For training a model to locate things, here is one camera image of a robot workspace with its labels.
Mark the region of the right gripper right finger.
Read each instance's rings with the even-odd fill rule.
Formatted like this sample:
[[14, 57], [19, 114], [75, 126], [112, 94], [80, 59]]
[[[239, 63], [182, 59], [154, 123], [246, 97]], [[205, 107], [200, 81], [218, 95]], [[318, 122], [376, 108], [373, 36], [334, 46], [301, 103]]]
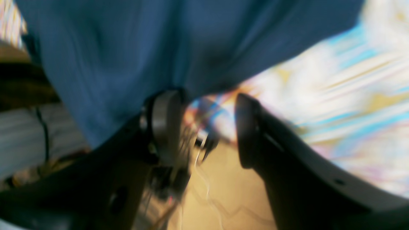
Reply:
[[240, 162], [263, 179], [279, 230], [407, 230], [408, 199], [330, 163], [256, 99], [239, 94]]

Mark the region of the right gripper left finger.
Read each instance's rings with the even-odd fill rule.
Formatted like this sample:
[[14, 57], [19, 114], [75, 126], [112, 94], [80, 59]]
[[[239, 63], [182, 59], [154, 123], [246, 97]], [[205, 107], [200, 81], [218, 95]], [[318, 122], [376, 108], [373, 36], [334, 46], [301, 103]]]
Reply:
[[91, 153], [51, 175], [1, 192], [2, 230], [130, 230], [149, 173], [177, 169], [183, 93], [149, 98]]

